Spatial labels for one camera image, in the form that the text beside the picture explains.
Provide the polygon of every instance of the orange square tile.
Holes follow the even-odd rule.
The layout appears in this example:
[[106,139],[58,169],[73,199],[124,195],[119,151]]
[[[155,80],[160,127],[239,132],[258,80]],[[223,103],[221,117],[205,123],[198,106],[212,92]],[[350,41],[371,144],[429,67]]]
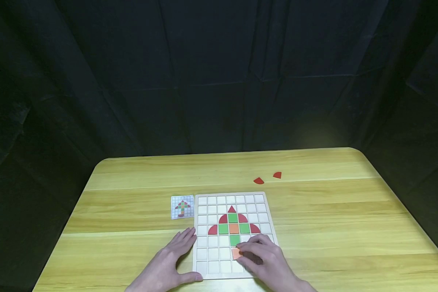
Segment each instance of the orange square tile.
[[239,249],[237,249],[237,248],[233,248],[232,249],[232,258],[234,259],[234,260],[236,260],[236,259],[238,259],[238,258],[240,258],[240,257],[242,257],[243,255],[242,255],[242,253],[240,252],[240,250]]
[[229,224],[229,232],[231,234],[238,234],[238,224]]

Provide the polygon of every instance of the hand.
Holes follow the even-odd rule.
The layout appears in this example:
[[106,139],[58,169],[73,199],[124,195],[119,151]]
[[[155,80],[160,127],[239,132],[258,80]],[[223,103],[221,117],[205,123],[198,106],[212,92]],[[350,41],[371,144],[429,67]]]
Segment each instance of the hand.
[[142,273],[127,287],[126,292],[166,292],[176,286],[203,280],[200,273],[179,274],[175,265],[196,241],[195,228],[177,233],[163,249],[157,252]]
[[[237,244],[237,247],[244,254],[237,261],[252,271],[274,292],[317,292],[308,282],[295,276],[281,248],[268,236],[258,234],[246,243]],[[263,264],[256,264],[247,258],[247,252],[259,256]]]

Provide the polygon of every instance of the right hand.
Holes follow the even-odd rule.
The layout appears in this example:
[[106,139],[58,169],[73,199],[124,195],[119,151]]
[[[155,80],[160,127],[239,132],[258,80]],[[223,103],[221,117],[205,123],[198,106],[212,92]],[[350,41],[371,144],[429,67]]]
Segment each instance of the right hand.
[[246,243],[237,244],[237,248],[245,255],[251,252],[262,259],[263,264],[256,264],[246,256],[238,258],[237,261],[274,292],[317,292],[308,282],[295,276],[281,248],[268,236],[258,234]]

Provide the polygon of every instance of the red piece on table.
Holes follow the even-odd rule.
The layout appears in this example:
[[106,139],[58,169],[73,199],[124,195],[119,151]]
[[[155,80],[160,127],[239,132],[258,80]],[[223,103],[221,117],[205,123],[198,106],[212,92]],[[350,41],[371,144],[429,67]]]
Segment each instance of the red piece on table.
[[243,214],[238,215],[238,223],[247,223],[247,222],[248,222],[248,220]]
[[227,223],[227,215],[220,216],[219,224]]
[[250,231],[251,231],[251,233],[261,233],[258,226],[256,226],[255,224],[251,224],[251,223],[250,223]]
[[209,228],[208,235],[214,235],[218,233],[218,226],[212,225],[211,228]]
[[264,181],[261,178],[255,179],[254,182],[255,182],[255,184],[259,184],[259,185],[264,184]]

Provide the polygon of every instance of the green square tile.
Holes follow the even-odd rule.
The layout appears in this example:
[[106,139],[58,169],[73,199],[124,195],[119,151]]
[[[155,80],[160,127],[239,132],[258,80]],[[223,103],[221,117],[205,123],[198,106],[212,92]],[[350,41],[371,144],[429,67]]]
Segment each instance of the green square tile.
[[240,235],[231,235],[230,237],[230,246],[236,246],[240,243]]
[[229,234],[229,225],[219,224],[219,234]]
[[240,233],[250,233],[250,224],[239,224],[238,227],[240,228]]
[[237,214],[228,214],[229,217],[229,223],[238,223],[238,216]]

